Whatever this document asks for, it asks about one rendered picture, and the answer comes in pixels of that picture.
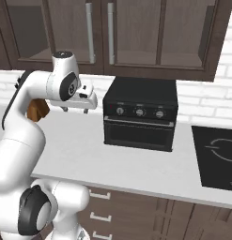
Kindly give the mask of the black hob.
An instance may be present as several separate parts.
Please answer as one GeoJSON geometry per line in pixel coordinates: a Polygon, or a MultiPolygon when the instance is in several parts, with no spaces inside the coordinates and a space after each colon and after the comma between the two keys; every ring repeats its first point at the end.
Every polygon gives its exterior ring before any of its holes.
{"type": "Polygon", "coordinates": [[[201,185],[232,191],[232,129],[192,126],[201,185]]]}

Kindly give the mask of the dark wood base cupboard door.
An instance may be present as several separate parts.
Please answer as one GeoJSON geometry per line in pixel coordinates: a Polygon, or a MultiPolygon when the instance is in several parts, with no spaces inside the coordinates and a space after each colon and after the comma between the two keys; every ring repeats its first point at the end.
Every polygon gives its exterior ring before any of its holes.
{"type": "Polygon", "coordinates": [[[193,203],[158,198],[152,240],[183,240],[193,203]]]}
{"type": "Polygon", "coordinates": [[[232,240],[232,209],[196,204],[183,240],[232,240]]]}

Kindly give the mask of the brown wooden knife block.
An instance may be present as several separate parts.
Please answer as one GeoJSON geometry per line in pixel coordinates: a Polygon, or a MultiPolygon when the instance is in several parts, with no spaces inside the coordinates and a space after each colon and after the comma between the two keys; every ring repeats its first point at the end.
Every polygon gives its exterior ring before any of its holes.
{"type": "Polygon", "coordinates": [[[50,111],[50,108],[44,99],[33,99],[27,108],[27,118],[38,122],[44,118],[50,111]]]}

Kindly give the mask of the black toaster oven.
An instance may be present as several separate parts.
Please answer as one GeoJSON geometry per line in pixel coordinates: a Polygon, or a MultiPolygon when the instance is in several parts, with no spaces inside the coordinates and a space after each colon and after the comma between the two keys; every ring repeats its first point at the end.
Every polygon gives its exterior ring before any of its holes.
{"type": "Polygon", "coordinates": [[[126,120],[174,122],[178,116],[178,93],[175,80],[155,80],[132,77],[115,77],[103,100],[103,118],[105,116],[126,120]],[[119,115],[118,107],[124,109],[119,115]],[[144,116],[137,116],[136,109],[144,109],[144,116]],[[163,118],[157,118],[155,112],[162,110],[163,118]]]}

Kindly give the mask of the black toaster oven door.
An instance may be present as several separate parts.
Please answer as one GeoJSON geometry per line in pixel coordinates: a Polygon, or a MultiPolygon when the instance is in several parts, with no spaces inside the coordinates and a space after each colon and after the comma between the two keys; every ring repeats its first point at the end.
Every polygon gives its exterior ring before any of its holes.
{"type": "MultiPolygon", "coordinates": [[[[141,121],[147,123],[168,124],[168,121],[141,121]]],[[[116,123],[103,120],[104,143],[118,146],[172,151],[175,127],[160,127],[127,123],[116,123]]]]}

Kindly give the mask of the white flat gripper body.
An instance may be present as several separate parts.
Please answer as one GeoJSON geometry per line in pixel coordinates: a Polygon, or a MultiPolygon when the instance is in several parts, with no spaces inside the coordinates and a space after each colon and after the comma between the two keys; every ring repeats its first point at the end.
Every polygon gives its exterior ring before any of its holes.
{"type": "Polygon", "coordinates": [[[92,92],[88,98],[80,97],[78,94],[75,94],[67,101],[51,100],[50,103],[58,107],[95,110],[98,106],[98,99],[96,93],[92,92]]]}

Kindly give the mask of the dark wood drawer front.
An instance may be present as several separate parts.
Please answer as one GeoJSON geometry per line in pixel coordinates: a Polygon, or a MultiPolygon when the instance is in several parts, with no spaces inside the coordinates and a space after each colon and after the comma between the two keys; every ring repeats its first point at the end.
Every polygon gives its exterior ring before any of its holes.
{"type": "Polygon", "coordinates": [[[90,200],[93,203],[101,203],[104,207],[115,208],[115,207],[128,207],[128,208],[140,208],[148,209],[156,206],[157,199],[151,196],[145,196],[140,194],[134,194],[124,191],[111,190],[99,187],[89,187],[88,190],[92,190],[94,193],[106,194],[111,192],[111,199],[104,200],[99,198],[93,198],[90,196],[90,200]]]}
{"type": "Polygon", "coordinates": [[[100,206],[90,206],[79,214],[79,219],[87,225],[96,227],[97,229],[117,229],[132,232],[142,230],[151,231],[153,229],[153,216],[147,213],[127,210],[125,208],[115,207],[107,208],[100,206]],[[111,222],[99,221],[90,218],[90,213],[94,212],[96,216],[108,217],[112,216],[111,222]]]}
{"type": "Polygon", "coordinates": [[[90,240],[100,240],[94,238],[92,233],[95,231],[97,234],[101,235],[113,235],[113,240],[154,240],[153,236],[149,232],[122,232],[121,230],[112,230],[112,229],[95,229],[91,227],[85,227],[85,230],[90,236],[90,240]]]}

